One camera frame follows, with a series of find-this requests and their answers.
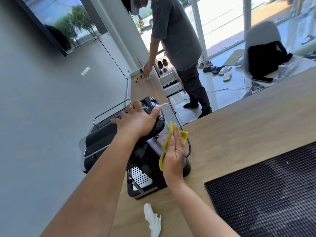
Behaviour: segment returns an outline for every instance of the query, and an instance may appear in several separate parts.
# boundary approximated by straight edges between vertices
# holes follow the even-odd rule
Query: black coffee machine
[[[151,113],[155,106],[159,105],[153,97],[146,97],[140,100],[140,102],[142,103],[144,111],[148,114]],[[112,124],[110,119],[120,118],[119,113],[122,110],[99,123],[95,123],[98,117],[111,111],[113,108],[98,115],[94,119],[93,127],[89,135],[83,138],[79,143],[79,148],[82,151],[81,168],[84,173],[88,173],[98,158],[110,145],[117,132],[117,126]],[[129,196],[140,199],[167,186],[162,171],[159,169],[158,161],[163,153],[162,143],[168,133],[169,124],[166,122],[166,118],[161,111],[152,131],[147,136],[138,140],[129,158],[126,167],[127,192]],[[185,158],[183,175],[187,176],[190,170],[190,162]]]

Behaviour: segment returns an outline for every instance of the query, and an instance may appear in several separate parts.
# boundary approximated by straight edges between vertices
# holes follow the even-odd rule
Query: person
[[[149,0],[121,0],[124,7],[132,15],[137,15],[141,7],[146,7]],[[202,47],[178,0],[151,0],[153,15],[152,35],[150,39],[149,60],[144,66],[143,76],[152,71],[160,41],[162,42],[169,61],[177,70],[190,102],[184,108],[202,106],[199,118],[212,113],[210,101],[202,86],[197,70]]]
[[[127,113],[120,113],[121,119],[111,120],[117,125],[117,134],[112,143],[57,212],[41,237],[110,236],[128,159],[138,139],[152,130],[161,111],[160,106],[156,106],[148,115],[139,101],[134,101],[133,105],[129,104],[126,108]],[[193,235],[238,236],[186,185],[182,174],[183,164],[184,144],[180,134],[175,131],[168,141],[163,176]]]

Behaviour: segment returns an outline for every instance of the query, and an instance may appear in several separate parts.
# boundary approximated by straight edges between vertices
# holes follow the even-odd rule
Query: wall-mounted screen
[[[17,0],[67,56],[100,35],[81,0]]]

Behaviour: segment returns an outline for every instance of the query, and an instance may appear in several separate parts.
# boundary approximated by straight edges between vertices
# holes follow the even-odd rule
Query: hand
[[[126,107],[127,113],[120,112],[121,119],[111,119],[111,122],[117,125],[117,133],[134,136],[137,140],[153,129],[156,119],[158,118],[161,107],[156,106],[151,114],[148,115],[142,108],[139,100],[135,100],[133,105],[129,104]]]
[[[162,173],[169,188],[184,183],[184,143],[177,129],[173,124],[173,135],[170,137],[167,152],[163,160]]]
[[[147,78],[149,76],[149,73],[152,71],[152,69],[153,69],[152,65],[149,65],[147,63],[147,66],[145,67],[143,71],[143,77]]]

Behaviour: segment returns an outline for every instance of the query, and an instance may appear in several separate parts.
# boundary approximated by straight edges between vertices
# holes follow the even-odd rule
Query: short sleeve
[[[160,8],[155,8],[153,10],[153,38],[162,40],[167,37],[169,14],[169,11],[165,11]]]

